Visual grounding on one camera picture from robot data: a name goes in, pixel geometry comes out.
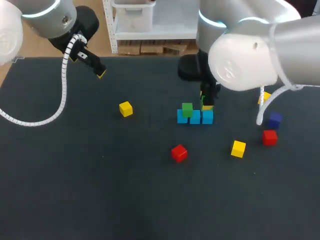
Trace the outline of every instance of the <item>black mat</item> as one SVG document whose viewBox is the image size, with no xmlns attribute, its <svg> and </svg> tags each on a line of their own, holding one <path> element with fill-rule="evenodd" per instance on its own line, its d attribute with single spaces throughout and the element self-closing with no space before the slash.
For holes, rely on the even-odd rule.
<svg viewBox="0 0 320 240">
<path fill-rule="evenodd" d="M 22 121 L 50 117 L 61 61 L 16 63 L 0 108 Z M 199 84 L 179 80 L 178 58 L 103 61 L 102 80 L 69 64 L 54 122 L 28 128 L 0 117 L 1 240 L 320 239 L 320 89 L 270 106 L 267 115 L 284 116 L 270 148 L 255 125 L 258 89 L 223 89 L 214 125 L 183 126 L 176 111 L 199 108 Z M 234 140 L 247 143 L 243 159 L 230 156 Z M 182 164 L 170 156 L 178 144 L 189 153 Z"/>
</svg>

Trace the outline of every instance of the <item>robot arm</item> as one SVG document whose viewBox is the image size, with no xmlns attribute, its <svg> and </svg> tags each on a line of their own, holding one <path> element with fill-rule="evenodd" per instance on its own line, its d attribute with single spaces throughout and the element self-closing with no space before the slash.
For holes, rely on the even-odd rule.
<svg viewBox="0 0 320 240">
<path fill-rule="evenodd" d="M 281 81 L 320 85 L 320 16 L 301 19 L 284 0 L 208 4 L 201 1 L 197 43 L 209 52 L 210 70 L 223 86 L 245 91 Z M 205 38 L 202 32 L 209 29 L 211 38 Z"/>
<path fill-rule="evenodd" d="M 0 0 L 0 65 L 21 48 L 21 18 L 39 36 L 54 39 L 70 31 L 77 11 L 72 0 Z"/>
<path fill-rule="evenodd" d="M 240 22 L 211 47 L 210 70 L 235 91 L 281 82 L 319 86 L 319 22 L 320 16 L 279 24 Z"/>
</svg>

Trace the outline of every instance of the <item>shelf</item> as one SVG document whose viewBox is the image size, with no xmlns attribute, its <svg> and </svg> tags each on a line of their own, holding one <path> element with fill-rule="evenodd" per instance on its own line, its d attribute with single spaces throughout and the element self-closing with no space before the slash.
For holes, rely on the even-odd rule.
<svg viewBox="0 0 320 240">
<path fill-rule="evenodd" d="M 123 32 L 122 20 L 116 16 L 117 40 L 195 39 L 199 0 L 157 0 L 150 32 Z"/>
</svg>

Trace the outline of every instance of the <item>storage bin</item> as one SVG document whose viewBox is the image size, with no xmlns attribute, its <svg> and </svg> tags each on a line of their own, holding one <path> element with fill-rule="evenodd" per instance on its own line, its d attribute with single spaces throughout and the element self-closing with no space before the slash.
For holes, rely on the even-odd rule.
<svg viewBox="0 0 320 240">
<path fill-rule="evenodd" d="M 150 32 L 155 5 L 156 1 L 149 0 L 112 0 L 121 31 L 127 33 Z"/>
</svg>

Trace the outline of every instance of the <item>cyan block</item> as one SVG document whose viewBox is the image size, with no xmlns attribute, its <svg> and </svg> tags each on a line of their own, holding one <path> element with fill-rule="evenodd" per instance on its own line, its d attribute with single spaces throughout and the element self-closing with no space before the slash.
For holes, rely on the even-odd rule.
<svg viewBox="0 0 320 240">
<path fill-rule="evenodd" d="M 201 111 L 193 110 L 192 117 L 190 117 L 190 124 L 200 124 L 201 123 Z"/>
<path fill-rule="evenodd" d="M 176 119 L 177 119 L 178 124 L 187 124 L 188 123 L 188 118 L 184 117 L 182 115 L 182 109 L 178 109 L 176 111 Z"/>
<path fill-rule="evenodd" d="M 272 112 L 268 121 L 268 127 L 271 129 L 278 129 L 280 127 L 282 119 L 282 115 L 276 112 Z"/>
<path fill-rule="evenodd" d="M 208 110 L 202 112 L 202 124 L 214 123 L 214 111 Z"/>
</svg>

